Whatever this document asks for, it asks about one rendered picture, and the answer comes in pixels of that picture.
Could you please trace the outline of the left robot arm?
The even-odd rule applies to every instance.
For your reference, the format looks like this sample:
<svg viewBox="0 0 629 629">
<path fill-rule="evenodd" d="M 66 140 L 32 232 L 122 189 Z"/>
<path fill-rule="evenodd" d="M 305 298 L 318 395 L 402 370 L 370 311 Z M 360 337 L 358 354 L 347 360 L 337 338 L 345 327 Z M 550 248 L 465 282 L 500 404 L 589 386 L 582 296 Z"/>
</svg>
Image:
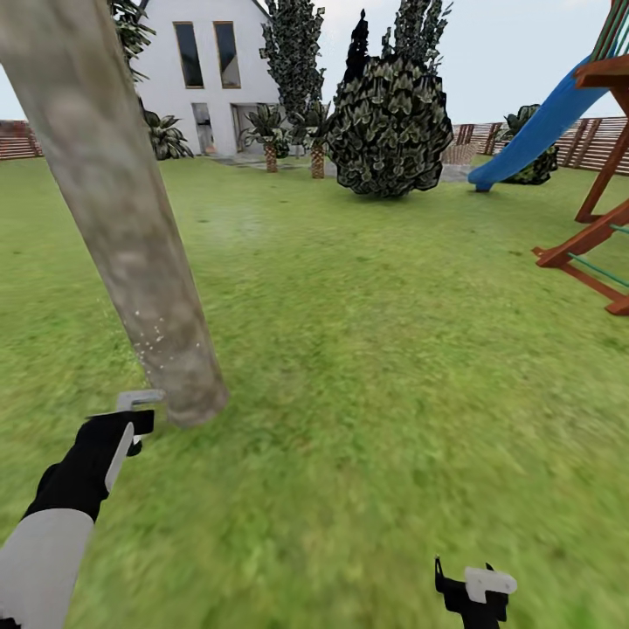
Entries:
<svg viewBox="0 0 629 629">
<path fill-rule="evenodd" d="M 115 411 L 91 416 L 63 461 L 45 471 L 36 500 L 0 549 L 0 629 L 64 629 L 100 503 L 134 436 L 155 430 L 153 412 L 133 406 L 159 403 L 160 393 L 118 393 Z"/>
</svg>

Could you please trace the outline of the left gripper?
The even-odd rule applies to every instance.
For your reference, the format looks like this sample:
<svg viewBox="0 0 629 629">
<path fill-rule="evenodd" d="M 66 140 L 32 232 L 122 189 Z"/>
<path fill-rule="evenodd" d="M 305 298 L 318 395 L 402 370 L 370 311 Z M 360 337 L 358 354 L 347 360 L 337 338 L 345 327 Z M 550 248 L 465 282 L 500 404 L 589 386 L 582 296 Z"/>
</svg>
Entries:
<svg viewBox="0 0 629 629">
<path fill-rule="evenodd" d="M 153 433 L 155 430 L 155 418 L 152 411 L 125 411 L 124 416 L 134 422 L 134 435 Z"/>
</svg>

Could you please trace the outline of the pesticide atomizer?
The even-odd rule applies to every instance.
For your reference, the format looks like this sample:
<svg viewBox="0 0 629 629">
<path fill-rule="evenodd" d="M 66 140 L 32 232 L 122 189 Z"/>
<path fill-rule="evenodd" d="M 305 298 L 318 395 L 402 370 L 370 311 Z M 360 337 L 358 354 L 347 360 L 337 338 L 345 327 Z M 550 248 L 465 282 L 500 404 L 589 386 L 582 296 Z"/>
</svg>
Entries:
<svg viewBox="0 0 629 629">
<path fill-rule="evenodd" d="M 130 443 L 130 447 L 127 452 L 128 457 L 132 457 L 141 453 L 142 450 L 142 439 L 141 434 L 137 434 L 132 439 L 132 443 Z"/>
</svg>

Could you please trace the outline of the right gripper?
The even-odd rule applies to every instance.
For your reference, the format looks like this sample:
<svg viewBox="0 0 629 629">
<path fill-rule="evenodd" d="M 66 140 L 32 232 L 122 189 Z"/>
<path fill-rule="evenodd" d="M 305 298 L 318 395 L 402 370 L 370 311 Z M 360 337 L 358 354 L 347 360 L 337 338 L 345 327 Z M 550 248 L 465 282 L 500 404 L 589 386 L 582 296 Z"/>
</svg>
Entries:
<svg viewBox="0 0 629 629">
<path fill-rule="evenodd" d="M 486 603 L 471 602 L 466 583 L 447 579 L 443 576 L 441 568 L 435 571 L 435 585 L 436 590 L 444 594 L 445 608 L 461 614 L 464 629 L 471 629 L 476 625 L 499 629 L 498 621 L 506 620 L 507 598 L 502 593 L 487 590 Z"/>
</svg>

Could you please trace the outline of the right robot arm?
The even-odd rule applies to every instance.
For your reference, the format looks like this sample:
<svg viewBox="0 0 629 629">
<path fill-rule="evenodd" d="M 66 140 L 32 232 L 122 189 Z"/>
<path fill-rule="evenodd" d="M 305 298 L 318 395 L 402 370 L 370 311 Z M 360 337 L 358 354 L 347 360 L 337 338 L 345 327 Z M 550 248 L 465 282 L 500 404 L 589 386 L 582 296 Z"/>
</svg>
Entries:
<svg viewBox="0 0 629 629">
<path fill-rule="evenodd" d="M 464 629 L 499 629 L 498 621 L 506 620 L 507 595 L 515 593 L 513 576 L 491 568 L 466 567 L 466 583 L 443 576 L 435 571 L 435 585 L 444 594 L 445 608 L 462 616 Z"/>
</svg>

